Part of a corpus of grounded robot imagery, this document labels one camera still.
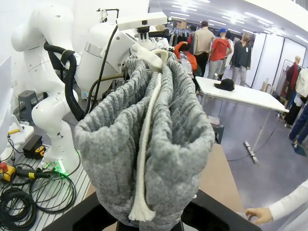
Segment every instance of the brown table surface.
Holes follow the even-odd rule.
[[[202,172],[200,189],[234,212],[244,212],[239,192],[229,167],[227,158],[219,144],[214,144],[207,165]],[[91,185],[87,196],[95,191]],[[116,224],[104,231],[115,231]]]

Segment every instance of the gray pants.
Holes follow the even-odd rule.
[[[221,69],[219,71],[219,74],[223,76],[223,74],[225,73],[225,70],[226,70],[226,61],[227,61],[227,58],[224,58],[223,61],[222,61],[222,65],[221,65]]]
[[[207,78],[214,79],[214,74],[219,74],[222,65],[222,60],[210,61],[210,67]]]
[[[240,85],[244,87],[245,83],[246,83],[247,68],[243,67],[243,66],[240,66],[240,67],[235,67],[234,66],[233,67],[232,80],[233,80],[234,83],[235,83],[236,78],[237,78],[239,73],[240,73],[240,76],[241,76],[241,83],[240,83]]]

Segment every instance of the blue cap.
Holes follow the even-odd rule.
[[[218,35],[220,36],[221,33],[226,33],[226,32],[227,32],[227,29],[222,28],[222,29],[219,30],[219,34]]]

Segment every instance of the ceiling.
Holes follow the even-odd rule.
[[[252,31],[252,32],[275,32],[277,35],[282,35],[287,38],[290,38],[308,48],[308,43],[300,40],[295,35],[299,35],[302,38],[308,40],[308,32],[302,28],[294,25],[290,21],[270,12],[261,7],[258,7],[254,4],[246,2],[244,0],[211,0],[210,3],[206,3],[208,0],[150,0],[150,7],[160,8],[168,16],[176,16],[181,18],[186,18],[187,22],[201,24],[200,21],[208,21],[213,24],[217,29],[227,28],[240,32],[241,34],[245,33],[243,29]],[[185,6],[188,9],[184,8],[175,8],[172,5],[176,6]],[[186,15],[178,15],[174,13],[183,13]],[[244,14],[245,12],[258,15],[264,19],[267,19],[273,22],[273,25],[267,24],[264,25],[259,22],[255,17]],[[231,22],[230,19],[223,18],[229,17],[233,20],[243,22]],[[225,23],[226,25],[221,25],[215,22],[210,22],[209,20],[214,20],[218,22]]]

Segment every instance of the blue jeans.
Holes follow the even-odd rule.
[[[308,104],[305,106],[303,113],[301,114],[298,121],[294,125],[291,133],[289,134],[290,139],[294,140],[295,137],[299,134],[300,130],[304,127],[297,139],[298,143],[300,144],[304,141],[304,139],[308,135],[308,126],[305,126],[307,120],[308,120]]]

